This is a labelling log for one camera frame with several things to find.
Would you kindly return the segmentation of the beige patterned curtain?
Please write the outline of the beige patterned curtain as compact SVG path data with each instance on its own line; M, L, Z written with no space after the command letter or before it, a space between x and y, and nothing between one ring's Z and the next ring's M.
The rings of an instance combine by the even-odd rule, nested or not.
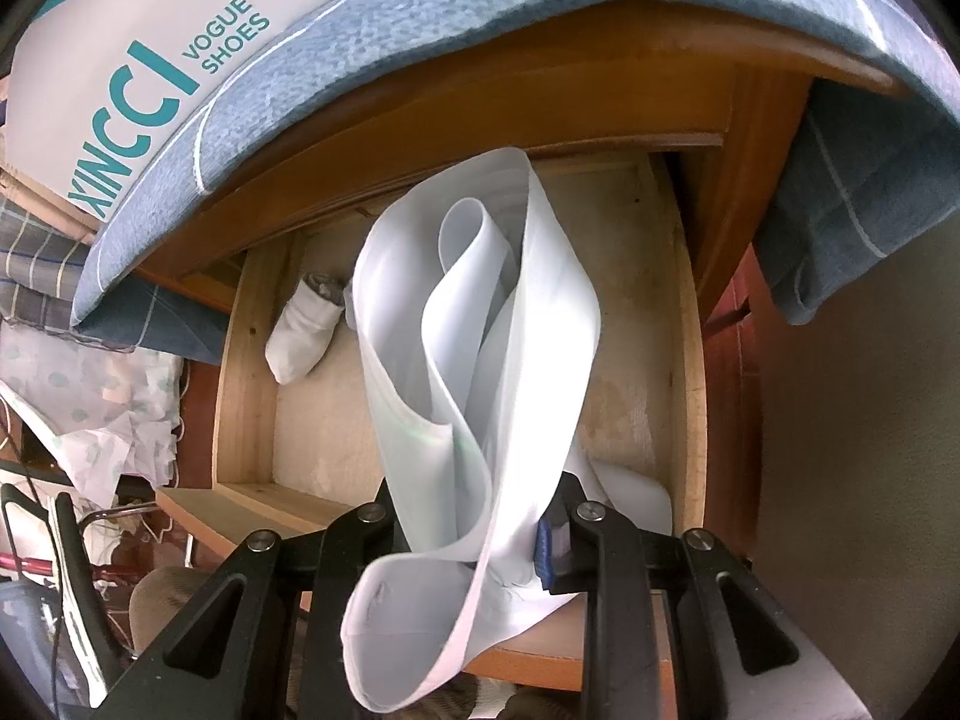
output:
M75 205L68 203L59 193L30 179L23 172L14 169L7 161L7 144L3 138L2 149L2 195L11 200L21 210L31 213L43 223L52 226L55 231L64 234L65 238L80 241L83 244L93 244L98 234L99 223L94 216L78 210Z

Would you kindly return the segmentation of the wooden nightstand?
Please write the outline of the wooden nightstand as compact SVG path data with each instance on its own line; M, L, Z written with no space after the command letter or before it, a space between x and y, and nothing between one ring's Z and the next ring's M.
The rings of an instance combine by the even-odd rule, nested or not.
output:
M659 478L675 527L703 522L708 418L700 325L754 237L815 80L895 96L872 60L745 16L620 0L368 83L257 149L145 273L220 298L228 338L212 483L160 495L210 550L312 532L379 483L358 349L281 390L263 350L306 266L347 265L374 216L472 154L519 146L555 192L605 309L584 410L592 452Z

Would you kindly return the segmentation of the white floral bedsheet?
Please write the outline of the white floral bedsheet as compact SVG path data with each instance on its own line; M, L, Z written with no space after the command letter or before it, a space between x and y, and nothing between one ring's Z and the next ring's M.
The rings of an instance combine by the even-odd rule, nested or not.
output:
M178 356L110 351L26 325L2 327L2 397L41 439L73 488L112 504L119 481L174 478Z

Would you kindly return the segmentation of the pale blue white underwear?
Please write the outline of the pale blue white underwear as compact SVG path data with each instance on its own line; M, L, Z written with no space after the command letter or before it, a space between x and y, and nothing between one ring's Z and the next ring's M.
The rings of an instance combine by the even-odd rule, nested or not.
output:
M364 569L342 622L355 699L413 704L560 606L534 567L563 472L669 532L662 484L589 460L576 427L594 286L524 151L439 172L382 213L353 271L377 451L409 547Z

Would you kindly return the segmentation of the blue checked cloth cover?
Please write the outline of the blue checked cloth cover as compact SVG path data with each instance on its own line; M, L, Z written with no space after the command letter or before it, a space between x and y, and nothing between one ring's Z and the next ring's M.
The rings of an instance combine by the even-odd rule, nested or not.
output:
M753 250L804 323L957 210L958 65L924 0L332 0L167 140L71 325L187 353L180 277L500 146L690 151L698 301Z

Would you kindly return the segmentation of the grey plaid bedding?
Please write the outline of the grey plaid bedding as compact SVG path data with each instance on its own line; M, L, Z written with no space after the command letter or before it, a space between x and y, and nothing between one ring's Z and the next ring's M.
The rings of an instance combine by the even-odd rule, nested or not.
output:
M2 199L2 319L71 335L71 301L89 247Z

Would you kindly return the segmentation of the white XINCCI shoe box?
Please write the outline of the white XINCCI shoe box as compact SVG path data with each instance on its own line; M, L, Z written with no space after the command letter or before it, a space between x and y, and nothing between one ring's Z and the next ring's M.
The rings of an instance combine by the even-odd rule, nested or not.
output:
M14 51L3 163L109 220L242 62L331 0L47 0Z

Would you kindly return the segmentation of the wooden drawer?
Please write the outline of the wooden drawer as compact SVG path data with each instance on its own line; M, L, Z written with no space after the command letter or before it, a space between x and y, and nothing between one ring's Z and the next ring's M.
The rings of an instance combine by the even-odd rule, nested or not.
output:
M394 500L410 544L348 587L337 670L387 712L466 668L519 678L571 611L534 571L566 470L703 522L706 390L679 212L646 154L472 158L388 205L252 249L229 321L213 483L161 502L208 548Z

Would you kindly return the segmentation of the white rolled socks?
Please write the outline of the white rolled socks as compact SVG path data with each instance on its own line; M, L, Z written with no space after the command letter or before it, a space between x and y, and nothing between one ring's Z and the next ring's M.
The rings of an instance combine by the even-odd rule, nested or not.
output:
M265 345L265 360L278 385L306 377L319 364L343 310L340 281L317 271L299 278Z

